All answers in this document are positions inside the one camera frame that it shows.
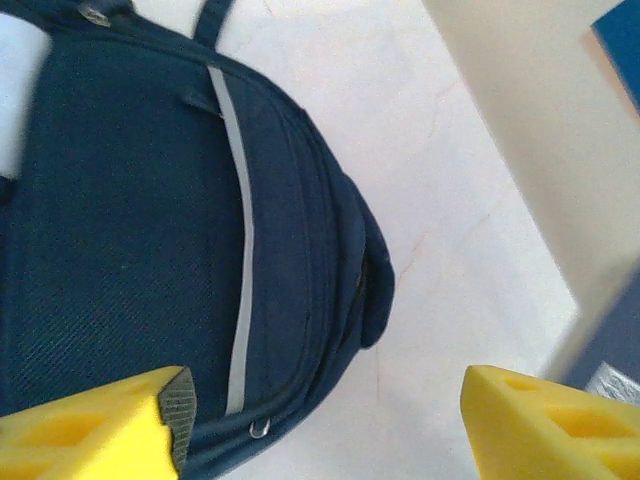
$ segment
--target backpack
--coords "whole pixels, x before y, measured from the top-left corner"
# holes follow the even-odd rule
[[[307,113],[216,52],[230,3],[189,39],[128,0],[0,0],[49,39],[0,185],[0,415],[188,366],[186,479],[304,419],[378,341],[394,289]]]

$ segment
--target tile floor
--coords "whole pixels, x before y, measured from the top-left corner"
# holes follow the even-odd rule
[[[136,0],[188,33],[200,0]],[[536,374],[575,310],[420,0],[237,0],[224,53],[306,108],[368,199],[398,276],[389,329],[232,480],[469,480],[464,370]]]

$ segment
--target backpack strap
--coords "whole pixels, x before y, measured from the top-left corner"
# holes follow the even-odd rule
[[[233,0],[206,0],[196,26],[194,40],[215,49],[220,30],[232,3]]]
[[[22,2],[17,2],[16,0],[0,0],[0,13],[7,13],[13,17],[26,20],[40,30],[49,30],[49,23],[42,16],[25,7]]]

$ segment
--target wall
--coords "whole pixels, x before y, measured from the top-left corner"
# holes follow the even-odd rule
[[[424,3],[581,308],[555,378],[640,251],[640,122],[590,29],[619,1]]]

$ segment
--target gray reflective stripe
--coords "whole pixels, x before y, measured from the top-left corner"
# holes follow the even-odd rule
[[[217,68],[209,67],[209,74],[213,81],[220,110],[227,127],[227,136],[231,146],[231,154],[236,164],[240,193],[242,194],[242,208],[244,212],[244,260],[242,265],[242,291],[240,293],[240,309],[236,336],[231,353],[231,367],[229,368],[229,393],[227,394],[227,415],[241,412],[244,408],[245,383],[247,377],[247,351],[249,347],[249,333],[251,331],[251,304],[253,301],[253,206],[251,204],[251,184],[247,168],[247,157],[242,144],[242,133],[238,124],[238,117],[229,95],[227,82],[223,73]]]

